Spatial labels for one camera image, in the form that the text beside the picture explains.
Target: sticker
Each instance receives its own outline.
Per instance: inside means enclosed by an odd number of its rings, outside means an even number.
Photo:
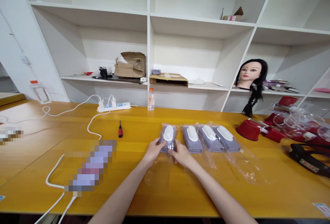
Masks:
[[[299,161],[303,166],[307,167],[308,169],[312,170],[313,172],[318,172],[319,168],[313,166],[312,164],[309,164],[307,161],[305,161],[304,159],[301,159]]]
[[[327,218],[330,218],[330,208],[324,203],[313,203]]]

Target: open cardboard box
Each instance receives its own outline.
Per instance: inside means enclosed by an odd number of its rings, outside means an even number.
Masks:
[[[149,76],[150,85],[162,85],[172,87],[188,87],[188,80],[180,74],[161,73]]]
[[[223,15],[223,9],[222,9],[220,19],[228,20],[228,21],[240,21],[243,14],[244,13],[243,13],[242,7],[239,7],[239,9],[234,13],[234,15],[230,15],[230,16],[226,15],[226,16],[222,17],[222,15]]]
[[[128,64],[118,62],[116,58],[114,75],[120,77],[145,77],[146,57],[141,52],[122,52],[121,56],[126,59]]]

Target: gray product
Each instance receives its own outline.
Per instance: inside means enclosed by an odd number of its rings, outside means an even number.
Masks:
[[[185,143],[187,146],[187,149],[189,150],[190,153],[192,154],[200,154],[203,152],[203,146],[201,141],[198,139],[196,142],[192,141],[189,139],[188,132],[187,132],[188,127],[183,128],[183,137],[185,139]]]
[[[198,133],[202,136],[202,140],[210,152],[222,152],[223,151],[224,147],[219,142],[219,140],[216,139],[216,140],[212,141],[209,138],[207,138],[202,127],[199,127]]]
[[[161,74],[161,70],[160,69],[153,69],[151,71],[151,73],[155,74],[155,75],[160,75]]]
[[[175,137],[176,137],[176,135],[175,135],[175,127],[173,127],[172,125],[170,125],[170,126],[172,126],[172,128],[173,128],[173,138],[172,138],[172,140],[171,141],[166,141],[165,139],[164,139],[164,131],[165,131],[165,129],[166,129],[166,127],[167,127],[168,125],[166,125],[166,126],[163,126],[163,130],[162,130],[162,135],[161,135],[161,137],[160,137],[160,139],[159,139],[159,142],[158,142],[158,144],[160,144],[160,143],[162,143],[162,142],[166,142],[166,145],[164,146],[164,147],[162,147],[162,149],[161,149],[161,153],[166,153],[166,154],[168,154],[168,150],[170,149],[170,150],[174,150],[174,140],[175,140]]]
[[[226,140],[217,130],[217,127],[213,127],[213,131],[217,136],[219,136],[220,142],[223,144],[226,152],[233,153],[241,150],[241,146],[234,139],[232,141]]]

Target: black braided hair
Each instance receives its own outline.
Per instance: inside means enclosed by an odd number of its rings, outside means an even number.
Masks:
[[[251,97],[250,97],[247,105],[244,107],[242,112],[246,116],[254,118],[253,113],[252,113],[252,107],[258,102],[258,100],[263,99],[262,98],[262,83],[266,80],[266,77],[267,77],[267,71],[268,71],[267,63],[263,59],[250,59],[250,60],[246,61],[245,63],[243,63],[240,68],[240,71],[238,72],[238,74],[236,76],[235,85],[237,85],[239,82],[239,77],[240,77],[240,72],[242,70],[242,67],[245,64],[248,64],[251,62],[259,62],[261,64],[261,72],[260,72],[259,78],[255,79],[253,81],[255,86],[253,86],[253,84],[251,84],[251,86],[250,86],[250,91],[252,91],[252,94],[251,94]]]

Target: hand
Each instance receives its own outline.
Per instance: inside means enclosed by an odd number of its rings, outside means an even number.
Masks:
[[[162,147],[165,146],[166,142],[162,142],[161,144],[157,145],[159,138],[153,140],[147,149],[142,161],[145,162],[149,167],[152,165],[154,160],[157,158],[158,154],[160,153]]]
[[[175,158],[175,163],[179,162],[184,167],[191,168],[197,163],[185,145],[181,144],[179,140],[175,139],[176,150],[169,150],[168,153]]]

